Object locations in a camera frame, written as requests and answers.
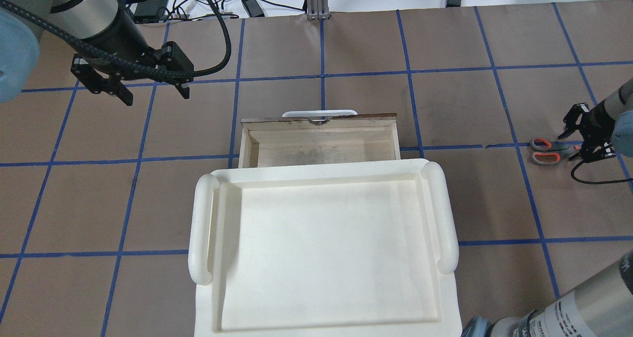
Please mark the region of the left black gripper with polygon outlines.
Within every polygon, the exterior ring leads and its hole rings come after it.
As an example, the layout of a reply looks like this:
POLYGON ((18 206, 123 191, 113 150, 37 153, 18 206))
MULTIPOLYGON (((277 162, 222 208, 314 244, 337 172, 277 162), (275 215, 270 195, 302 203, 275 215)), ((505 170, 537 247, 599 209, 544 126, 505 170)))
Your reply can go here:
POLYGON ((193 64, 184 51, 169 41, 159 49, 147 48, 134 60, 120 56, 106 58, 88 55, 73 56, 70 72, 88 91, 106 92, 119 98, 125 105, 133 105, 134 95, 123 81, 149 78, 156 82, 174 85, 184 99, 190 99, 189 82, 193 77, 193 64))

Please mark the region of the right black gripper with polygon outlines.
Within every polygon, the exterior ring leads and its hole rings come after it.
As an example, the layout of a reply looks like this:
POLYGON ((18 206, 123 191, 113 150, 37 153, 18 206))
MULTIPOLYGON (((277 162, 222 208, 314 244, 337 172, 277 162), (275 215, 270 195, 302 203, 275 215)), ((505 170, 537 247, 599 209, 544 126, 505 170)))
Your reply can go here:
POLYGON ((615 157, 611 136, 618 118, 618 114, 613 116, 608 113, 605 104, 599 104, 593 109, 589 109, 588 104, 572 105, 567 112, 567 122, 559 139, 566 139, 579 132, 583 143, 581 149, 568 157, 568 161, 592 163, 615 157))

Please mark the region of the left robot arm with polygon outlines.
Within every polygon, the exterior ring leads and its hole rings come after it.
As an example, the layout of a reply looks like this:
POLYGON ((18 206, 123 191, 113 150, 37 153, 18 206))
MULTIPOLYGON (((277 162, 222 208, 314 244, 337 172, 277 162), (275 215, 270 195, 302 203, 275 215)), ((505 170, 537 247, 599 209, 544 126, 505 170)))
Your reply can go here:
MULTIPOLYGON (((119 0, 6 0, 102 51, 160 70, 192 72, 187 55, 174 42, 152 48, 119 0)), ((42 28, 7 10, 1 11, 1 100, 18 96, 38 63, 42 28)), ((133 104, 124 81, 147 78, 132 68, 76 51, 71 73, 88 91, 117 96, 133 104)))

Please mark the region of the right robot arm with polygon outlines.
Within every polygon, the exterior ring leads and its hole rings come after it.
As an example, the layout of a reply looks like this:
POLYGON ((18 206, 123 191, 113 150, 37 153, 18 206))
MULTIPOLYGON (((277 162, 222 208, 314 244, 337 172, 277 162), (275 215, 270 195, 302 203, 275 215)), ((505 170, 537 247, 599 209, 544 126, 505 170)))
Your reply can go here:
MULTIPOLYGON (((632 156, 632 81, 628 80, 592 109, 575 104, 563 118, 565 139, 579 132, 583 143, 572 148, 570 175, 581 166, 614 157, 632 156)), ((522 318, 495 323, 475 316, 463 328, 464 337, 630 337, 632 335, 632 253, 624 254, 594 276, 543 309, 522 318)))

